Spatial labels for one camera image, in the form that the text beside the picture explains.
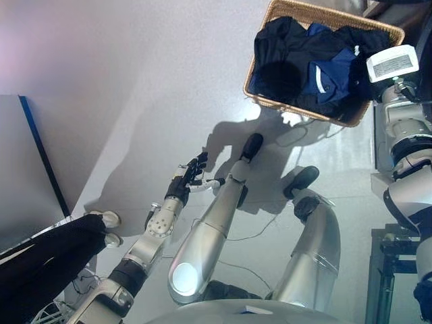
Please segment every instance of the sticker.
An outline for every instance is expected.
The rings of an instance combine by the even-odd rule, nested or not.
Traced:
[[[396,72],[398,70],[411,68],[412,63],[409,55],[403,55],[399,57],[395,57],[394,59],[389,59],[388,61],[384,61],[383,63],[377,64],[373,66],[373,71],[377,78],[380,76],[384,76],[386,74]]]

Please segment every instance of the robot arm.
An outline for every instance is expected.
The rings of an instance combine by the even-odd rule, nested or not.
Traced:
[[[189,193],[223,184],[221,180],[195,180],[197,175],[203,173],[206,161],[207,153],[201,153],[187,165],[178,167],[163,204],[152,204],[145,233],[132,245],[109,277],[92,291],[68,323],[121,323],[168,244],[175,222],[188,202]]]
[[[394,85],[383,93],[383,114],[394,164],[393,182],[383,199],[401,226],[421,236],[414,296],[423,318],[432,321],[432,124],[414,87],[402,78],[394,78]]]

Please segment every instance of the white stripe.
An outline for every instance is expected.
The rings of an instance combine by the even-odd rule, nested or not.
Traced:
[[[323,84],[321,83],[321,69],[319,68],[319,66],[317,66],[316,81],[317,81],[319,93],[325,93]]]

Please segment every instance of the leg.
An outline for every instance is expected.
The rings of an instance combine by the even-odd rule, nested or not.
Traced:
[[[329,202],[307,189],[318,174],[304,168],[284,190],[305,226],[271,299],[325,311],[339,271],[340,233]]]

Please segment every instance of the blue edge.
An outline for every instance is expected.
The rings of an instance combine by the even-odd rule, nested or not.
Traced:
[[[18,97],[20,98],[22,109],[26,114],[27,122],[28,125],[30,126],[30,130],[32,131],[34,141],[36,142],[36,146],[38,148],[40,158],[42,159],[43,165],[45,166],[45,170],[47,170],[49,181],[54,189],[55,196],[59,201],[61,211],[63,211],[63,216],[67,217],[70,215],[68,205],[66,204],[63,194],[61,193],[59,184],[57,183],[57,179],[55,178],[53,168],[49,163],[47,153],[45,152],[41,137],[39,136],[38,130],[36,128],[36,124],[34,123],[32,112],[30,111],[30,107],[28,106],[27,98],[23,96],[18,96]]]

